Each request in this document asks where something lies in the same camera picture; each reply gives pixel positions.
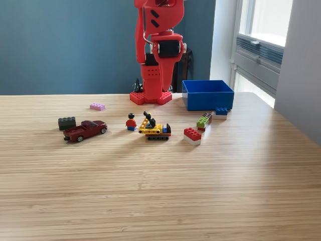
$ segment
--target minifigure black hair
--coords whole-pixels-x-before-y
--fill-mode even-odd
[[[128,115],[128,118],[129,118],[129,119],[134,119],[134,117],[135,117],[135,115],[134,115],[133,113],[130,113],[130,114]]]

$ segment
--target truck bed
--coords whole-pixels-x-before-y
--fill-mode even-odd
[[[86,131],[86,129],[82,126],[78,126],[78,127],[74,127],[74,128],[70,128],[64,131],[65,136],[72,136],[75,134],[79,134]]]

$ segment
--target toy wheel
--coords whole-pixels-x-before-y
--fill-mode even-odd
[[[78,142],[82,142],[84,140],[84,138],[82,137],[82,136],[79,136],[78,138],[77,138],[77,141]]]

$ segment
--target lego minifigure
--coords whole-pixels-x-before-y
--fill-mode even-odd
[[[129,120],[126,121],[126,126],[127,126],[127,130],[129,130],[129,131],[136,130],[137,125],[136,125],[136,121],[135,121],[134,117],[135,117],[135,115],[133,113],[130,113],[128,115]]]

